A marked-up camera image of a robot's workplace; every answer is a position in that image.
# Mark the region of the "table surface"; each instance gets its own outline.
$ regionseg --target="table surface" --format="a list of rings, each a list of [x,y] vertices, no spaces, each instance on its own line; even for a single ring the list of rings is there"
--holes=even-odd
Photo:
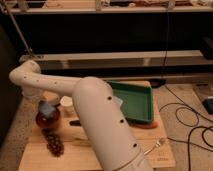
[[[149,85],[148,82],[143,81],[128,83]],[[131,127],[143,151],[152,148],[160,138],[167,138],[155,100],[153,104],[154,120],[158,122],[158,127],[155,129]],[[64,143],[64,154],[61,157],[53,157],[46,148],[47,143],[42,136],[40,128],[34,124],[22,156],[19,171],[101,170],[100,164],[82,127],[69,126],[69,121],[76,120],[77,116],[75,114],[67,114],[62,107],[59,107],[59,109],[62,114],[62,123],[56,133],[60,135]],[[168,140],[161,147],[148,154],[147,158],[153,168],[175,166],[175,160]]]

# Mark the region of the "power cord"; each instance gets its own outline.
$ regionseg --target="power cord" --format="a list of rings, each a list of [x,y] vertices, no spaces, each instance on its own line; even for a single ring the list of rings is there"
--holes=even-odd
[[[170,34],[170,16],[169,16],[168,7],[166,9],[166,20],[167,20],[167,30],[166,30],[165,55],[163,58],[163,63],[161,65],[160,78],[149,80],[152,88],[158,88],[158,87],[166,84],[166,80],[164,79],[164,73],[165,73],[165,67],[166,67],[166,60],[168,57],[169,34]]]
[[[180,105],[180,107],[178,107],[176,110],[175,110],[175,116],[176,116],[176,119],[184,126],[187,126],[187,127],[192,127],[192,129],[190,130],[189,134],[188,134],[188,138],[187,138],[187,141],[184,141],[184,140],[177,140],[177,139],[174,139],[174,138],[171,138],[171,137],[168,137],[169,140],[171,141],[174,141],[174,142],[178,142],[178,143],[185,143],[187,144],[187,157],[188,157],[188,170],[191,171],[191,150],[190,150],[190,145],[193,145],[193,146],[196,146],[196,147],[199,147],[203,150],[206,150],[206,151],[209,151],[209,152],[213,152],[213,149],[210,149],[210,148],[213,148],[213,145],[210,144],[207,139],[205,138],[205,133],[207,131],[211,131],[213,132],[213,126],[209,126],[209,127],[206,127],[206,126],[198,126],[199,125],[199,122],[200,122],[200,118],[210,122],[210,123],[213,123],[213,120],[211,119],[208,119],[206,118],[205,116],[203,116],[200,112],[198,112],[197,110],[195,110],[193,107],[191,107],[189,104],[187,104],[185,101],[183,101],[180,97],[178,97],[171,89],[168,88],[167,85],[165,85],[165,88],[171,93],[173,94],[179,101],[181,101],[182,103],[180,102],[173,102],[173,103],[168,103],[164,106],[162,106],[160,108],[159,111],[162,111],[164,108],[170,106],[170,105]],[[179,111],[180,110],[189,110],[190,112],[192,112],[195,117],[196,117],[196,122],[194,124],[188,124],[188,123],[185,123],[183,122],[180,118],[179,118]],[[202,130],[202,133],[201,133],[201,138],[202,138],[202,141],[209,147],[209,148],[206,148],[206,147],[203,147],[201,145],[198,145],[196,143],[193,143],[191,142],[191,135],[192,133],[197,130],[197,129],[203,129]]]

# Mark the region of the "small white cup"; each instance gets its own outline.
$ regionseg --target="small white cup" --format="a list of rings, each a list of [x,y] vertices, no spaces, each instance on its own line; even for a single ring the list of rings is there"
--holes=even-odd
[[[60,104],[68,114],[75,113],[75,110],[73,107],[73,101],[71,97],[63,96],[60,100]]]

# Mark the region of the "black cable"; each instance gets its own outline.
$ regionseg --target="black cable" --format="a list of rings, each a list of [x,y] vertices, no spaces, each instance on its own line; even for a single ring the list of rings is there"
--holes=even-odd
[[[195,114],[199,115],[201,118],[203,118],[206,121],[209,121],[211,123],[213,123],[213,120],[206,118],[205,116],[203,116],[201,113],[199,113],[197,110],[195,110],[193,107],[191,107],[189,104],[187,104],[185,101],[183,101],[181,98],[179,98],[173,91],[171,91],[167,85],[165,85],[165,88],[171,93],[173,94],[178,100],[180,100],[183,104],[187,106],[188,108],[190,108]]]
[[[190,152],[190,145],[194,145],[194,146],[197,146],[197,147],[199,147],[199,148],[201,148],[201,149],[203,149],[203,150],[207,150],[207,151],[209,151],[209,152],[213,152],[212,149],[208,149],[208,148],[205,148],[205,147],[200,146],[200,145],[198,145],[198,144],[192,143],[192,142],[190,141],[191,135],[192,135],[192,133],[193,133],[196,129],[200,129],[200,128],[204,129],[204,130],[202,131],[202,134],[201,134],[202,140],[203,140],[203,142],[204,142],[208,147],[213,148],[213,145],[210,144],[210,143],[206,140],[206,138],[205,138],[205,133],[206,133],[207,131],[213,132],[213,126],[210,126],[210,127],[198,126],[198,125],[199,125],[199,121],[200,121],[199,117],[201,117],[202,119],[204,119],[204,120],[206,120],[206,121],[208,121],[208,122],[210,122],[210,123],[213,123],[213,120],[210,120],[210,119],[206,118],[206,117],[203,116],[201,113],[199,113],[197,110],[195,110],[194,108],[192,108],[189,104],[187,104],[187,103],[186,103],[185,101],[183,101],[180,97],[178,97],[178,96],[177,96],[171,89],[169,89],[166,85],[165,85],[165,88],[166,88],[171,94],[173,94],[179,101],[181,101],[182,103],[180,103],[180,102],[168,103],[168,104],[162,106],[162,107],[160,108],[159,111],[163,110],[165,107],[170,106],[170,105],[180,105],[180,107],[178,107],[178,108],[175,110],[176,119],[177,119],[182,125],[185,125],[185,126],[187,126],[187,127],[193,127],[193,128],[190,130],[189,134],[188,134],[187,141],[176,140],[176,139],[173,139],[173,138],[168,137],[168,139],[171,140],[171,141],[175,141],[175,142],[179,142],[179,143],[187,143],[188,170],[191,171],[191,154],[190,154],[191,152]],[[191,111],[193,114],[195,114],[195,116],[196,116],[196,123],[195,123],[195,124],[190,125],[190,124],[188,124],[188,123],[183,122],[183,121],[179,118],[178,111],[183,110],[183,109],[184,109],[184,110],[189,110],[189,111]]]
[[[165,56],[162,63],[162,69],[161,69],[161,78],[164,77],[164,70],[166,67],[166,60],[168,55],[168,48],[169,48],[169,34],[170,34],[170,16],[168,8],[166,10],[166,16],[167,16],[167,31],[166,31],[166,46],[165,46]]]
[[[209,130],[209,129],[212,129],[213,126],[210,126],[210,127],[205,127],[205,126],[197,126],[197,127],[194,127],[191,129],[191,131],[189,132],[188,134],[188,140],[187,140],[187,153],[188,153],[188,170],[191,171],[191,151],[190,151],[190,138],[191,138],[191,135],[192,133],[196,130],[196,129],[200,129],[200,128],[204,128],[204,131],[205,132],[206,130]]]
[[[189,110],[189,111],[191,111],[192,113],[194,112],[191,108],[189,108],[189,107],[179,107],[179,108],[177,108],[176,110],[175,110],[175,116],[176,116],[176,119],[180,122],[180,123],[182,123],[183,125],[185,125],[185,126],[188,126],[188,127],[195,127],[195,126],[198,126],[198,124],[199,124],[199,117],[198,117],[198,114],[197,113],[193,113],[195,116],[196,116],[196,122],[194,123],[194,124],[187,124],[187,123],[184,123],[180,118],[179,118],[179,113],[178,113],[178,111],[180,111],[180,110],[183,110],[183,109],[185,109],[185,110]]]
[[[206,133],[207,131],[210,130],[211,132],[213,132],[212,128],[213,128],[213,126],[208,127],[208,128],[205,128],[205,130],[202,132],[202,139],[203,139],[203,141],[205,142],[205,144],[207,144],[209,147],[212,147],[212,148],[213,148],[213,145],[210,144],[210,143],[208,143],[207,140],[206,140],[206,138],[205,138],[205,133]]]
[[[174,138],[171,138],[171,137],[167,137],[167,139],[171,140],[171,141],[174,141],[174,142],[178,142],[178,143],[184,143],[184,144],[187,144],[188,142],[187,141],[184,141],[184,140],[177,140],[177,139],[174,139]],[[208,149],[208,148],[205,148],[199,144],[196,144],[196,143],[193,143],[193,142],[190,142],[191,145],[195,146],[195,147],[199,147],[203,150],[206,150],[206,151],[209,151],[209,152],[213,152],[213,150],[211,149]]]

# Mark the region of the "jar lid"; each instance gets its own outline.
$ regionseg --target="jar lid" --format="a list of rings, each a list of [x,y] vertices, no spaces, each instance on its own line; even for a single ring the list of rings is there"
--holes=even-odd
[[[41,101],[39,103],[39,107],[38,110],[40,113],[42,113],[44,115],[44,117],[46,118],[52,118],[54,112],[56,112],[56,108],[53,107],[51,104],[45,102],[45,101]]]

